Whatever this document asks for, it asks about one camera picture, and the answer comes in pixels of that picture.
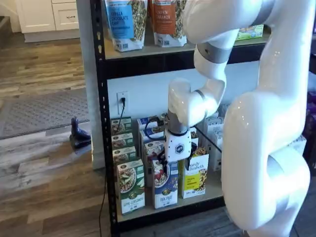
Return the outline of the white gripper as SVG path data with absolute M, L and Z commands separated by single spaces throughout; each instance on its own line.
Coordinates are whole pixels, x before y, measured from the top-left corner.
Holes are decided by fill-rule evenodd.
M 191 159 L 198 145 L 191 142 L 191 132 L 188 129 L 184 134 L 172 134 L 168 130 L 165 131 L 166 141 L 164 150 L 158 154 L 158 161 L 162 165 L 164 173 L 167 173 L 168 162 L 176 162 L 189 157 Z

